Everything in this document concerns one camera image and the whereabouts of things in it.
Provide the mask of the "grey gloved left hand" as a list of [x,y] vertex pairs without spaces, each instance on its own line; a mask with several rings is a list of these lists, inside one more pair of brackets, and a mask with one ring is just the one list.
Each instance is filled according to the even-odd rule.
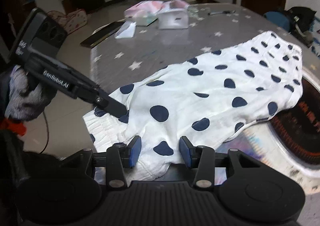
[[1,74],[1,115],[15,121],[31,121],[44,111],[57,90],[41,83],[16,65]]

